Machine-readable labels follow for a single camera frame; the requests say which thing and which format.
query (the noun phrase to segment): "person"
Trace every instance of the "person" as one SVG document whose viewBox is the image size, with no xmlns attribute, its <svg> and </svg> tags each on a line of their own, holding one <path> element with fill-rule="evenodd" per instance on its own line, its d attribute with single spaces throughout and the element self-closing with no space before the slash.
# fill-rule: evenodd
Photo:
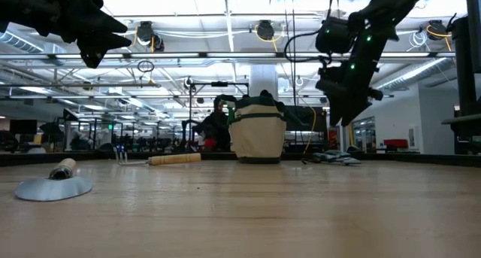
<svg viewBox="0 0 481 258">
<path fill-rule="evenodd" d="M 222 111 L 224 104 L 219 98 L 215 98 L 213 104 L 213 112 L 202 122 L 205 126 L 204 132 L 206 134 L 204 146 L 215 147 L 215 149 L 222 151 L 230 151 L 231 136 L 228 132 L 228 117 L 224 111 Z"/>
</svg>

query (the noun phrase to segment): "white ceiling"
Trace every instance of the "white ceiling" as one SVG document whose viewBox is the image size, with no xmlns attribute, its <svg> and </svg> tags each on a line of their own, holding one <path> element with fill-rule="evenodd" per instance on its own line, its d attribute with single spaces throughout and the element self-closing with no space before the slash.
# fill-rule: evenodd
<svg viewBox="0 0 481 258">
<path fill-rule="evenodd" d="M 347 17 L 353 11 L 357 11 L 365 7 L 370 0 L 334 0 L 333 8 L 340 9 L 345 12 L 344 17 Z M 104 0 L 105 13 L 117 18 L 120 22 L 125 23 L 129 27 L 130 34 L 126 37 L 133 39 L 135 27 L 140 21 L 154 22 L 154 29 L 163 32 L 170 32 L 171 34 L 185 34 L 197 32 L 199 34 L 205 32 L 215 32 L 217 34 L 225 34 L 216 38 L 179 38 L 172 35 L 163 35 L 165 42 L 165 52 L 202 52 L 202 51 L 223 51 L 229 52 L 233 48 L 235 52 L 244 51 L 265 51 L 274 52 L 274 45 L 269 42 L 260 41 L 255 33 L 249 33 L 249 29 L 253 28 L 260 20 L 271 20 L 276 29 L 277 35 L 281 38 L 276 43 L 279 51 L 283 50 L 287 42 L 287 34 L 282 33 L 282 27 L 286 26 L 286 17 L 284 15 L 287 10 L 290 15 L 287 17 L 289 24 L 289 36 L 293 35 L 292 31 L 292 8 L 294 8 L 297 16 L 295 17 L 296 34 L 303 32 L 316 31 L 323 19 L 323 14 L 328 9 L 328 0 L 291 0 L 285 2 L 284 0 L 227 0 L 230 14 L 231 27 L 234 33 L 233 47 L 230 46 L 227 31 L 228 19 L 225 15 L 226 3 L 225 0 Z M 414 10 L 410 12 L 408 17 L 403 20 L 397 27 L 400 32 L 400 41 L 390 41 L 386 46 L 386 51 L 406 51 L 412 46 L 410 38 L 412 32 L 419 27 L 425 28 L 429 20 L 439 19 L 447 24 L 449 18 L 457 13 L 458 17 L 467 13 L 465 0 L 429 0 L 420 1 Z M 65 44 L 61 38 L 55 35 L 49 35 L 47 38 L 39 36 L 35 30 L 11 24 L 10 28 L 17 29 L 28 40 L 42 44 L 44 42 L 53 42 L 66 49 L 68 53 L 77 53 L 78 49 L 75 44 Z M 299 38 L 296 41 L 296 50 L 302 51 L 316 51 L 314 47 L 315 36 Z M 444 41 L 426 41 L 426 45 L 431 50 L 447 50 Z M 426 47 L 413 48 L 411 51 L 424 51 Z M 13 53 L 20 51 L 12 49 L 11 46 L 0 43 L 0 51 L 3 53 Z M 146 47 L 137 44 L 129 47 L 129 50 L 119 49 L 111 52 L 125 53 L 125 52 L 146 52 Z M 12 62 L 17 65 L 25 62 Z M 233 66 L 237 73 L 236 80 L 238 82 L 248 82 L 245 77 L 250 76 L 250 64 L 244 62 L 238 63 L 214 63 L 208 67 L 168 67 L 164 68 L 165 72 L 174 79 L 174 85 L 165 72 L 156 69 L 152 73 L 152 79 L 157 84 L 165 88 L 160 90 L 157 88 L 124 88 L 124 93 L 132 95 L 155 95 L 165 94 L 168 90 L 176 94 L 181 94 L 178 87 L 182 87 L 183 81 L 187 77 L 192 77 L 194 80 L 215 81 L 215 80 L 233 80 Z M 290 75 L 290 64 L 283 64 L 287 74 Z M 403 63 L 387 63 L 380 67 L 380 72 L 373 77 L 373 82 L 382 80 L 393 71 L 406 66 Z M 132 64 L 133 72 L 136 80 L 142 75 L 135 69 L 136 64 Z M 316 73 L 319 64 L 304 63 L 297 64 L 297 75 L 301 76 L 305 82 L 302 93 L 320 94 L 314 87 L 317 79 Z M 58 70 L 58 75 L 63 76 L 68 73 L 70 69 Z M 34 73 L 42 74 L 43 76 L 53 79 L 53 69 L 35 69 L 31 70 Z M 277 72 L 280 77 L 285 77 L 284 70 L 277 66 Z M 76 81 L 83 81 L 85 79 L 93 78 L 93 82 L 101 83 L 132 83 L 133 78 L 126 68 L 102 68 L 102 69 L 81 69 L 75 74 L 66 77 L 65 82 L 69 83 Z M 150 79 L 150 74 L 147 74 L 143 82 Z M 72 92 L 82 93 L 82 90 L 71 90 Z M 206 93 L 235 93 L 235 88 L 224 89 L 206 89 Z M 320 105 L 319 99 L 308 99 L 311 105 Z M 145 102 L 160 111 L 165 105 L 178 105 L 172 100 L 145 100 Z"/>
</svg>

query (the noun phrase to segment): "wooden table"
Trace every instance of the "wooden table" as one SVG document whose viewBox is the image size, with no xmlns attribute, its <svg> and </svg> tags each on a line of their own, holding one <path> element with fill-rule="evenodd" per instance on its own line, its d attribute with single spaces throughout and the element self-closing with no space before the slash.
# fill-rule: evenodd
<svg viewBox="0 0 481 258">
<path fill-rule="evenodd" d="M 481 257 L 481 169 L 403 162 L 77 164 L 91 193 L 24 202 L 0 168 L 0 257 Z"/>
</svg>

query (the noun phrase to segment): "red object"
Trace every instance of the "red object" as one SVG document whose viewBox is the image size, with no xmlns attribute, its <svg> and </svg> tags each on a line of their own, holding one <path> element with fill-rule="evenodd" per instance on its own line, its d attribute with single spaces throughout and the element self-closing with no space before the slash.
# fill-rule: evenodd
<svg viewBox="0 0 481 258">
<path fill-rule="evenodd" d="M 217 141 L 213 138 L 207 138 L 204 141 L 204 147 L 214 148 L 215 146 L 217 146 Z"/>
<path fill-rule="evenodd" d="M 392 147 L 397 147 L 397 148 L 408 148 L 407 146 L 407 140 L 384 140 L 384 145 L 385 146 L 392 146 Z"/>
</svg>

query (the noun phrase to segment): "ceiling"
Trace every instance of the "ceiling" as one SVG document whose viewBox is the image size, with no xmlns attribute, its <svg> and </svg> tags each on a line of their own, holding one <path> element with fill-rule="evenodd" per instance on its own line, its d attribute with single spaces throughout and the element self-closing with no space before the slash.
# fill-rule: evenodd
<svg viewBox="0 0 481 258">
<path fill-rule="evenodd" d="M 332 5 L 334 14 L 340 13 L 341 17 L 348 17 L 350 13 L 365 7 L 370 0 L 334 0 Z M 269 52 L 276 49 L 282 51 L 288 35 L 314 32 L 322 23 L 325 12 L 328 9 L 328 0 L 104 0 L 102 10 L 125 23 L 129 31 L 125 37 L 134 40 L 135 28 L 140 21 L 152 21 L 154 30 L 161 35 L 165 43 L 166 53 L 180 52 Z M 414 33 L 419 28 L 425 28 L 429 20 L 442 20 L 446 25 L 451 16 L 457 13 L 461 17 L 467 13 L 465 0 L 421 0 L 397 27 L 400 41 L 390 41 L 385 48 L 386 52 L 425 52 L 426 50 L 447 51 L 445 41 L 422 41 L 422 44 L 413 42 Z M 260 20 L 270 20 L 276 31 L 278 41 L 260 41 L 256 33 L 251 33 Z M 16 24 L 10 24 L 9 31 L 17 33 L 21 38 L 30 43 L 43 46 L 47 43 L 56 44 L 65 53 L 78 53 L 75 44 L 65 44 L 62 39 L 55 35 L 43 38 L 34 29 L 26 28 Z M 316 52 L 315 36 L 301 37 L 296 41 L 297 52 Z M 25 53 L 9 44 L 0 43 L 0 52 L 15 54 Z M 150 52 L 149 47 L 136 43 L 136 45 L 112 50 L 111 53 L 146 53 Z M 46 84 L 60 83 L 64 85 L 77 84 L 85 81 L 91 83 L 120 84 L 136 83 L 138 87 L 124 87 L 116 93 L 125 96 L 181 96 L 186 94 L 184 88 L 185 80 L 190 77 L 197 82 L 211 81 L 235 81 L 249 82 L 250 66 L 259 63 L 254 60 L 242 59 L 151 59 L 156 67 L 150 73 L 138 71 L 137 66 L 140 60 L 112 59 L 105 60 L 97 69 L 86 68 L 78 60 L 68 60 L 63 65 L 52 65 L 40 60 L 18 60 L 1 61 L 3 75 L 0 81 L 3 83 L 25 83 L 25 84 Z M 292 78 L 291 65 L 282 60 L 276 61 L 276 71 L 279 78 L 286 82 L 286 78 Z M 408 66 L 409 61 L 392 61 L 382 63 L 380 71 L 373 77 L 373 83 L 382 82 L 383 78 L 396 73 L 401 68 Z M 298 94 L 315 95 L 313 98 L 303 99 L 309 105 L 321 105 L 319 96 L 322 92 L 315 89 L 318 63 L 299 63 L 296 65 L 296 76 L 301 78 L 302 85 L 298 86 Z M 443 75 L 435 77 L 434 80 L 442 80 Z M 144 87 L 149 81 L 157 84 L 157 87 Z M 292 103 L 292 87 L 281 95 L 281 99 L 287 105 Z M 102 96 L 108 94 L 108 88 L 83 88 L 64 87 L 61 89 L 46 88 L 53 96 Z M 32 95 L 32 91 L 13 89 L 4 91 L 3 94 Z M 220 93 L 239 95 L 242 94 L 235 87 L 213 88 L 205 87 L 198 94 L 215 96 Z M 63 104 L 80 112 L 92 112 L 92 109 L 82 105 L 103 106 L 103 111 L 127 112 L 146 111 L 138 109 L 135 105 L 122 105 L 116 99 L 85 100 L 70 99 L 73 104 Z M 153 109 L 157 114 L 169 113 L 169 116 L 182 120 L 186 113 L 188 99 L 140 99 L 144 107 Z M 193 103 L 198 108 L 195 115 L 201 119 L 207 114 L 212 100 L 205 99 L 204 104 Z M 139 120 L 151 120 L 152 116 L 136 116 Z"/>
</svg>

